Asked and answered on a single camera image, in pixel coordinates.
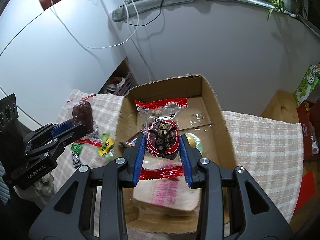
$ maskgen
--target green box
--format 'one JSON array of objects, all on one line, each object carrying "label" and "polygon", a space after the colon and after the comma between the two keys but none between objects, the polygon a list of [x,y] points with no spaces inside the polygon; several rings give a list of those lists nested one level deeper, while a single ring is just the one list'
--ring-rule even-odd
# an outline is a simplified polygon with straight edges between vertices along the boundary
[{"label": "green box", "polygon": [[301,81],[300,85],[298,86],[298,89],[295,91],[294,98],[297,101],[298,106],[304,101],[307,100],[308,96],[311,94],[311,92],[314,90],[316,85],[319,82],[319,79],[317,77],[317,71],[315,70],[315,67],[319,67],[320,65],[310,65],[305,76],[303,77],[303,80]]}]

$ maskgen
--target cardboard box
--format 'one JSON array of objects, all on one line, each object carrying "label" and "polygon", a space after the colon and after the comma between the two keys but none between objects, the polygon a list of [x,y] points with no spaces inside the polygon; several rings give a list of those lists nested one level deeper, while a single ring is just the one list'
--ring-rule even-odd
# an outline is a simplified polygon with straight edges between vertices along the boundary
[{"label": "cardboard box", "polygon": [[297,103],[293,94],[277,91],[261,117],[287,123],[299,123]]},{"label": "cardboard box", "polygon": [[299,106],[304,100],[315,103],[320,97],[319,79],[314,68],[320,70],[320,64],[310,65],[300,85],[293,94],[297,105]]},{"label": "cardboard box", "polygon": [[302,104],[297,109],[299,122],[302,125],[303,134],[303,158],[311,160],[316,160],[319,158],[320,153],[317,155],[312,154],[312,138],[311,138],[311,126],[315,128],[316,137],[318,142],[320,142],[320,99],[316,103],[309,101],[303,101]]},{"label": "cardboard box", "polygon": [[[166,98],[188,98],[188,108],[178,116],[180,133],[197,127],[210,126],[203,132],[203,156],[217,165],[233,169],[236,166],[232,141],[220,106],[208,81],[201,75],[169,78],[147,83],[131,89],[124,97],[116,133],[115,153],[120,156],[124,142],[139,129],[143,120],[136,109],[135,100],[155,101]],[[124,190],[126,223],[129,228],[147,232],[187,233],[196,231],[198,210],[175,213],[173,209],[156,205],[139,207],[132,200],[132,189]]]}]

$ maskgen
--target yellow ball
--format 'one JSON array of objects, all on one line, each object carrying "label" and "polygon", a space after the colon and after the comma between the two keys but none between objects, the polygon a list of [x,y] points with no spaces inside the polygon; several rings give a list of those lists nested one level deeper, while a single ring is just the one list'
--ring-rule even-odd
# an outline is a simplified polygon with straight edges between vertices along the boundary
[{"label": "yellow ball", "polygon": [[196,147],[196,142],[195,139],[193,138],[192,135],[190,135],[189,133],[186,134],[188,142],[190,144],[191,147],[195,148]]}]

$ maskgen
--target red box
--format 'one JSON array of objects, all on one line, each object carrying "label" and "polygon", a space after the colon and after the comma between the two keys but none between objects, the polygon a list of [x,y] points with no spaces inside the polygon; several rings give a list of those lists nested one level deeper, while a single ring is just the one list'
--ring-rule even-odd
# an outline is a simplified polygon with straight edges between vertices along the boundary
[{"label": "red box", "polygon": [[302,125],[303,133],[303,159],[316,160],[320,158],[320,153],[312,155],[312,139],[311,139],[311,128],[312,123],[315,128],[316,137],[320,142],[320,99],[316,103],[309,101],[303,101],[297,109],[299,122]]}]

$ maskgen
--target window sill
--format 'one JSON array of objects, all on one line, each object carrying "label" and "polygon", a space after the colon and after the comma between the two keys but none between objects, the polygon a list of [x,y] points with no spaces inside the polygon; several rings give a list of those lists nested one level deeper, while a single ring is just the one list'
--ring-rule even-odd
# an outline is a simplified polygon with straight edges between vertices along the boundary
[{"label": "window sill", "polygon": [[[135,1],[135,5],[140,14],[143,12],[147,12],[147,11],[159,8],[162,1],[163,0],[137,0]],[[165,0],[163,2],[162,7],[192,3],[193,1],[194,0]],[[250,4],[253,6],[263,7],[266,9],[273,8],[273,6],[270,3],[268,3],[266,0],[207,0],[207,1],[233,1],[233,2],[239,2],[244,4]],[[129,3],[127,5],[127,8],[129,11],[129,17],[136,16],[136,11],[132,3]],[[310,23],[308,20],[306,20],[300,15],[297,16],[296,14],[293,14],[289,11],[285,11],[285,14],[288,14],[290,17],[295,18],[300,22],[302,22],[314,35],[320,38],[320,30],[317,27],[315,27],[312,23]],[[112,19],[114,22],[121,22],[126,19],[126,13],[123,6],[117,8],[112,12]]]}]

